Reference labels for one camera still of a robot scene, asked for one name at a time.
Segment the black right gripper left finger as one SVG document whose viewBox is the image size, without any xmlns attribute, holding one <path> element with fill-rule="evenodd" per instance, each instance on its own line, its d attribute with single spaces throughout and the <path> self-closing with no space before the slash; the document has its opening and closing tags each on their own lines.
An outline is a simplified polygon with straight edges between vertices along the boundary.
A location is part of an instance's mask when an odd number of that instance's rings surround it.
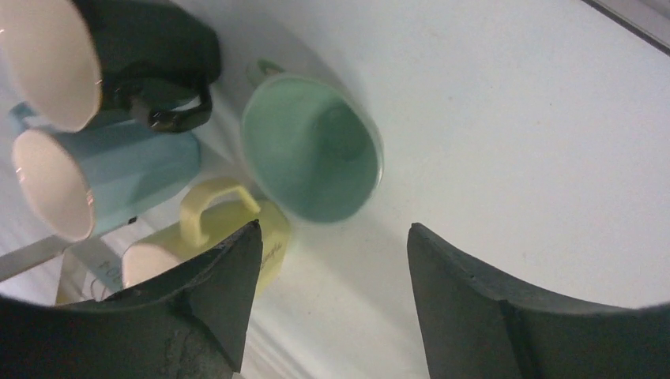
<svg viewBox="0 0 670 379">
<path fill-rule="evenodd" d="M 1 299 L 4 378 L 231 378 L 239 373 L 262 262 L 262 228 L 103 301 Z"/>
</svg>

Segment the light blue faceted mug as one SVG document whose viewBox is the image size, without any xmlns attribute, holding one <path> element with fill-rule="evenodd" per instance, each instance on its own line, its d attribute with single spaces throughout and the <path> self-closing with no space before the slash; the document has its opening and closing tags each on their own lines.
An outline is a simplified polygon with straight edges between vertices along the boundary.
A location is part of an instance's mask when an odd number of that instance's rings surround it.
<svg viewBox="0 0 670 379">
<path fill-rule="evenodd" d="M 28 206 L 60 238 L 80 242 L 127 225 L 179 193 L 198 174 L 190 132 L 156 133 L 128 121 L 77 133 L 33 127 L 26 103 L 7 116 L 11 159 Z"/>
</svg>

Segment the green mug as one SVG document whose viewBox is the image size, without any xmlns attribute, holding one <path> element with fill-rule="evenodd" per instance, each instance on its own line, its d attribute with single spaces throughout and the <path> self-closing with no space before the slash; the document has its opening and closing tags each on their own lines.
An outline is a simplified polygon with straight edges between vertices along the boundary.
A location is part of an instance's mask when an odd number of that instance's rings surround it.
<svg viewBox="0 0 670 379">
<path fill-rule="evenodd" d="M 312 223 L 355 215 L 381 181 L 384 155 L 375 122 L 337 87 L 259 58 L 240 133 L 258 186 L 281 207 Z"/>
</svg>

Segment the pale yellow faceted mug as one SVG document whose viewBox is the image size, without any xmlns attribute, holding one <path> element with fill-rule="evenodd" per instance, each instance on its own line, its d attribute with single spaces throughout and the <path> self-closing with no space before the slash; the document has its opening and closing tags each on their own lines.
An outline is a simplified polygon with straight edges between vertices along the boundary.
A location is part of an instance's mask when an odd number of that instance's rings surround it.
<svg viewBox="0 0 670 379">
<path fill-rule="evenodd" d="M 263 253 L 256 295 L 278 276 L 292 230 L 272 201 L 257 201 L 233 178 L 193 186 L 179 206 L 179 221 L 131 245 L 122 256 L 122 285 L 132 287 L 213 248 L 251 220 L 262 229 Z"/>
</svg>

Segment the black mug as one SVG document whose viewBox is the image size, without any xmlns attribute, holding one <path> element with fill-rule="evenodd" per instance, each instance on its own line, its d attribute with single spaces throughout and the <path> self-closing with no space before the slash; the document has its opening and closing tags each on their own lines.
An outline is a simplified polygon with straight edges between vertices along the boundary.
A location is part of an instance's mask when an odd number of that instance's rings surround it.
<svg viewBox="0 0 670 379">
<path fill-rule="evenodd" d="M 2 90 L 57 130 L 134 120 L 183 133 L 210 119 L 216 32 L 171 1 L 4 1 Z"/>
</svg>

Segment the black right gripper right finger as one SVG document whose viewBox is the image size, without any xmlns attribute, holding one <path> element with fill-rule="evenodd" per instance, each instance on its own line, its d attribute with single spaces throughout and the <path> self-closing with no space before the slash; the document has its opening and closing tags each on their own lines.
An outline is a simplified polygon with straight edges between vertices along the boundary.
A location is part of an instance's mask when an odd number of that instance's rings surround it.
<svg viewBox="0 0 670 379">
<path fill-rule="evenodd" d="M 520 280 L 421 223 L 408 268 L 432 378 L 666 378 L 669 306 L 572 298 Z"/>
</svg>

